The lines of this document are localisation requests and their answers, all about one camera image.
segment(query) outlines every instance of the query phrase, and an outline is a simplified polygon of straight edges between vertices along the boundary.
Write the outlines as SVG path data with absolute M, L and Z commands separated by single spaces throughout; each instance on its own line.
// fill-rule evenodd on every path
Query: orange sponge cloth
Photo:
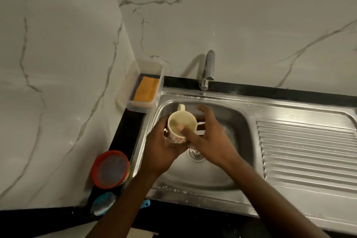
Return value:
M 133 101 L 149 103 L 154 100 L 158 82 L 158 78 L 144 76 L 136 89 Z

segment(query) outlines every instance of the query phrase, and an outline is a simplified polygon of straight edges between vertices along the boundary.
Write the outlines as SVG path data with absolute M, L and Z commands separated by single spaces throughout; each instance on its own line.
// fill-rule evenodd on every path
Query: person's right arm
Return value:
M 282 195 L 270 186 L 241 158 L 217 122 L 211 109 L 199 106 L 205 116 L 205 134 L 196 135 L 184 128 L 182 134 L 211 163 L 221 167 L 243 191 L 273 237 L 329 237 Z

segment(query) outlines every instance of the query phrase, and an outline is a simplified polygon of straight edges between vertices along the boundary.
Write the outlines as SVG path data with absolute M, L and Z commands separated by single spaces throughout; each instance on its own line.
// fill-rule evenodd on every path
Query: hand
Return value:
M 212 110 L 203 105 L 199 105 L 197 109 L 205 114 L 196 117 L 199 122 L 205 121 L 205 134 L 203 137 L 198 136 L 188 128 L 184 128 L 181 133 L 208 161 L 224 168 L 231 159 L 235 159 L 239 155 Z
M 164 136 L 169 115 L 161 117 L 146 137 L 140 172 L 153 174 L 156 178 L 167 171 L 172 162 L 185 150 L 189 143 L 168 143 Z

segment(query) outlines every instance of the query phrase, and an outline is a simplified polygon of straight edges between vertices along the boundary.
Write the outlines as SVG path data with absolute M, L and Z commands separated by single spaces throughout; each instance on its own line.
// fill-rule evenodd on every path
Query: forearm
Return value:
M 125 238 L 156 178 L 155 175 L 139 172 L 87 238 Z
M 230 159 L 223 169 L 249 199 L 272 236 L 328 237 L 240 156 Z

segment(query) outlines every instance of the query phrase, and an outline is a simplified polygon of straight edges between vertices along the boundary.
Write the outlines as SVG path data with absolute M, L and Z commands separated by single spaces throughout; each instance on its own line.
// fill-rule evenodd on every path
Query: red lid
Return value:
M 121 151 L 109 150 L 97 157 L 91 169 L 94 184 L 101 189 L 119 186 L 129 171 L 129 160 Z

